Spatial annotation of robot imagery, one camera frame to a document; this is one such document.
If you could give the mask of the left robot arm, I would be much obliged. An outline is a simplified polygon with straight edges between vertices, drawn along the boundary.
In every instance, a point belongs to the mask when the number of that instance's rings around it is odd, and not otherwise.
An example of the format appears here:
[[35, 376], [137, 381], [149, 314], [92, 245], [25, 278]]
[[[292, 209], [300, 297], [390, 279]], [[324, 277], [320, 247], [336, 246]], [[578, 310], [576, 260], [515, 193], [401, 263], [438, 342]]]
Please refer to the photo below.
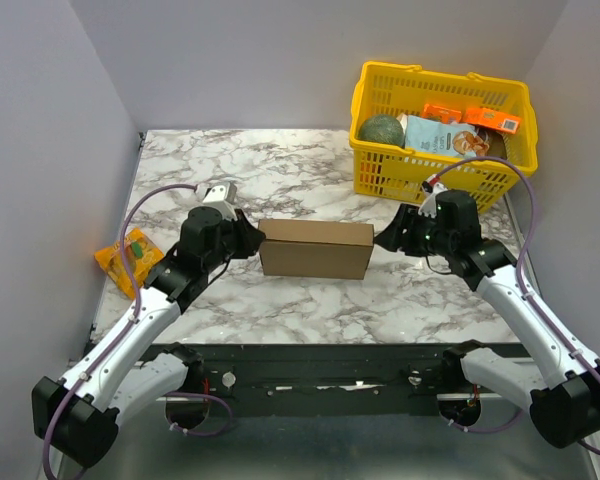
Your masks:
[[258, 253], [265, 235], [239, 209], [202, 206], [188, 214], [179, 241], [150, 271], [144, 287], [109, 333], [58, 380], [32, 391], [34, 432], [43, 452], [56, 449], [83, 468], [97, 464], [120, 427], [159, 397], [194, 393], [198, 357], [181, 347], [135, 365], [153, 341], [213, 283], [213, 271]]

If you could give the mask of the brown cardboard box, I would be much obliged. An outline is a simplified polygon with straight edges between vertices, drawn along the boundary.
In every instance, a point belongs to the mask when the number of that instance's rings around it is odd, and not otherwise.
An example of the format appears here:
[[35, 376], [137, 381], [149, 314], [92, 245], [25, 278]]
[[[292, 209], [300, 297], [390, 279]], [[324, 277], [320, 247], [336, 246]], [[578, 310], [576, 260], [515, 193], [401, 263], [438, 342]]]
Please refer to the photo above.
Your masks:
[[362, 280], [374, 248], [368, 223], [263, 219], [258, 229], [267, 276]]

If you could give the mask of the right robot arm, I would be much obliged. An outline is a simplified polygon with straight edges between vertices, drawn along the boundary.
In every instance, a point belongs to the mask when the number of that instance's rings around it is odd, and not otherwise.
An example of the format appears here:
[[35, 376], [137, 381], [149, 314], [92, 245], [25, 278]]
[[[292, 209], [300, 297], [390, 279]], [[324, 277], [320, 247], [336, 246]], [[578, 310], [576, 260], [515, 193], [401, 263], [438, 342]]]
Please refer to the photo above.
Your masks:
[[440, 379], [460, 392], [483, 386], [530, 416], [552, 446], [565, 448], [600, 431], [600, 358], [564, 327], [531, 285], [516, 276], [517, 261], [499, 241], [483, 237], [475, 200], [436, 189], [421, 207], [403, 204], [374, 238], [377, 246], [410, 257], [443, 257], [451, 273], [505, 320], [533, 368], [477, 341], [445, 353]]

